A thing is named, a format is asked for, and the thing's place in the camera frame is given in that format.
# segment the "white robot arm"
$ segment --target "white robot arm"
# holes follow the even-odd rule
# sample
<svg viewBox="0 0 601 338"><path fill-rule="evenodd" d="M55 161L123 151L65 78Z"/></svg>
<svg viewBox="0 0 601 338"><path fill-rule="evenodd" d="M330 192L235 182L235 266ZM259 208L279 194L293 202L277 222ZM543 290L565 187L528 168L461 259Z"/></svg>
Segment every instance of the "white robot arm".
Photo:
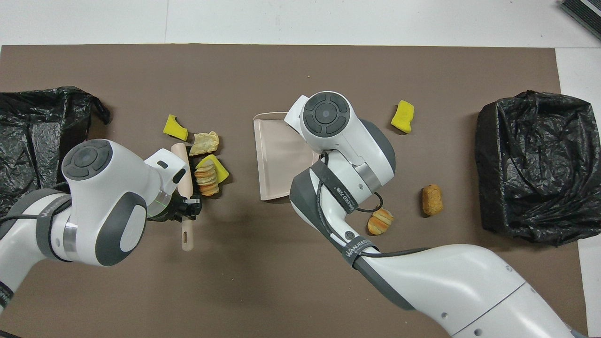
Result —
<svg viewBox="0 0 601 338"><path fill-rule="evenodd" d="M145 161L109 140L71 149L62 164L70 194L33 191L0 221L0 313L42 259L111 266L137 246L147 218L197 215L200 199L174 191L188 170L165 149Z"/></svg>
<svg viewBox="0 0 601 338"><path fill-rule="evenodd" d="M345 217L395 171L384 134L342 95L301 96L285 121L324 157L296 176L290 201L384 296L416 309L452 337L573 338L543 298L495 253L475 245L380 253Z"/></svg>

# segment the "sponge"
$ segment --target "sponge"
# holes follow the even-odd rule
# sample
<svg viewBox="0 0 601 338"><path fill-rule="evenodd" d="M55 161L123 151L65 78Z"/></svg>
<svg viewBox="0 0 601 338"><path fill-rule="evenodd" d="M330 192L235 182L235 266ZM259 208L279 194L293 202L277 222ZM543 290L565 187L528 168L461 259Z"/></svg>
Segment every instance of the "sponge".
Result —
<svg viewBox="0 0 601 338"><path fill-rule="evenodd" d="M223 164L221 164L221 162L213 154L203 158L203 160L196 165L196 169L202 167L203 164L207 161L213 161L213 163L215 164L215 171L217 172L217 183L223 182L230 175L230 173L225 169Z"/></svg>
<svg viewBox="0 0 601 338"><path fill-rule="evenodd" d="M407 101L399 102L397 112L390 124L409 134L411 132L411 121L413 121L413 105Z"/></svg>
<svg viewBox="0 0 601 338"><path fill-rule="evenodd" d="M175 119L175 115L169 114L167 122L165 123L165 127L163 128L163 133L177 137L182 141L186 141L188 138L188 130L180 126Z"/></svg>

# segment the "garbage bag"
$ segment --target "garbage bag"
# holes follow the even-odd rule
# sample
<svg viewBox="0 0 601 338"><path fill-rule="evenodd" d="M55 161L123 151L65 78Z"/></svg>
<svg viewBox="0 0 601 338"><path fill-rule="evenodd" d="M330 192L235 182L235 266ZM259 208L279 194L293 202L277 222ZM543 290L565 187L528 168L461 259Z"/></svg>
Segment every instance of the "garbage bag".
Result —
<svg viewBox="0 0 601 338"><path fill-rule="evenodd" d="M76 87L0 93L0 217L26 193L64 181L59 165L85 141L91 113L111 121L98 98Z"/></svg>
<svg viewBox="0 0 601 338"><path fill-rule="evenodd" d="M601 149L591 104L526 91L478 115L484 229L554 246L601 232Z"/></svg>

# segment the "black circular cap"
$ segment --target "black circular cap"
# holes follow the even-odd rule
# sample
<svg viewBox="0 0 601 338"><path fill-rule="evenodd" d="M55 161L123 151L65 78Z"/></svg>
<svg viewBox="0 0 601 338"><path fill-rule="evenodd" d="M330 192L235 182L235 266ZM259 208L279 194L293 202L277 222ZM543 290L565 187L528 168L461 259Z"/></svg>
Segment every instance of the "black circular cap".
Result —
<svg viewBox="0 0 601 338"><path fill-rule="evenodd" d="M322 103L315 109L315 118L323 124L332 123L337 115L336 106L331 103Z"/></svg>
<svg viewBox="0 0 601 338"><path fill-rule="evenodd" d="M63 175L71 180L86 180L103 171L112 158L106 140L90 140L69 150L63 161Z"/></svg>
<svg viewBox="0 0 601 338"><path fill-rule="evenodd" d="M98 153L96 152L96 149L92 147L86 147L79 149L75 155L73 155L73 161L78 167L85 168L92 164L97 157Z"/></svg>

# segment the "bread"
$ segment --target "bread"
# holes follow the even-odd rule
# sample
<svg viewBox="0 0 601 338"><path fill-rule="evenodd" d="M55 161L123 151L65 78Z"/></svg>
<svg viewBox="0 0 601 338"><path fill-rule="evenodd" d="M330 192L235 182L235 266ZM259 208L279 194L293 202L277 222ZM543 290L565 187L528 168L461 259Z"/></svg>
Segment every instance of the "bread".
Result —
<svg viewBox="0 0 601 338"><path fill-rule="evenodd" d="M382 207L375 211L371 216L381 220L389 226L392 224L392 221L394 221L394 217L390 214L390 212Z"/></svg>
<svg viewBox="0 0 601 338"><path fill-rule="evenodd" d="M213 183L217 183L217 177L209 176L209 177L196 177L196 184L200 185L211 185Z"/></svg>
<svg viewBox="0 0 601 338"><path fill-rule="evenodd" d="M442 211L441 187L431 184L421 190L422 209L426 215L436 215Z"/></svg>
<svg viewBox="0 0 601 338"><path fill-rule="evenodd" d="M371 218L367 221L367 230L372 235L381 235L388 230L392 221L394 221L394 217L388 210L381 207L371 214Z"/></svg>
<svg viewBox="0 0 601 338"><path fill-rule="evenodd" d="M215 189L209 190L209 191L204 191L204 192L202 192L202 195L203 196L212 196L212 195L217 194L218 192L219 192L219 186L216 185Z"/></svg>
<svg viewBox="0 0 601 338"><path fill-rule="evenodd" d="M371 217L370 220L367 222L367 230L372 235L381 235L382 233L386 232L386 230L388 230L388 227L388 224L382 222L381 220L378 220L376 217Z"/></svg>
<svg viewBox="0 0 601 338"><path fill-rule="evenodd" d="M190 156L214 152L218 145L219 135L216 132L194 134L194 144L190 148Z"/></svg>
<svg viewBox="0 0 601 338"><path fill-rule="evenodd" d="M217 171L215 171L215 163L207 160L194 172L196 184L200 189L200 194L203 196L211 196L219 192L217 183Z"/></svg>

